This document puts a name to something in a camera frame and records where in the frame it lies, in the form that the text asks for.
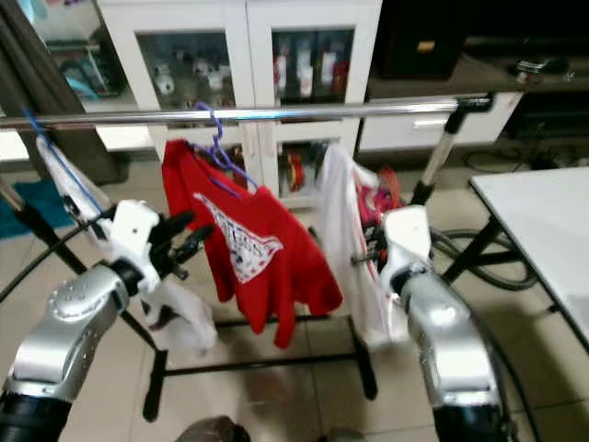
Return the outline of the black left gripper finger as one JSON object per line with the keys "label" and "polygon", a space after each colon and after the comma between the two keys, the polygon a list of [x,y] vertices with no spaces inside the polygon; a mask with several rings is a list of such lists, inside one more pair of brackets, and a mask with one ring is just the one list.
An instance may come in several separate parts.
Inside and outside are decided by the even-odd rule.
{"label": "black left gripper finger", "polygon": [[193,258],[199,251],[202,251],[203,242],[214,231],[214,227],[197,227],[191,231],[168,255],[172,273],[181,273],[181,266]]}
{"label": "black left gripper finger", "polygon": [[179,215],[159,218],[159,223],[150,231],[150,245],[155,247],[169,247],[174,237],[184,232],[193,222],[192,212],[180,212]]}

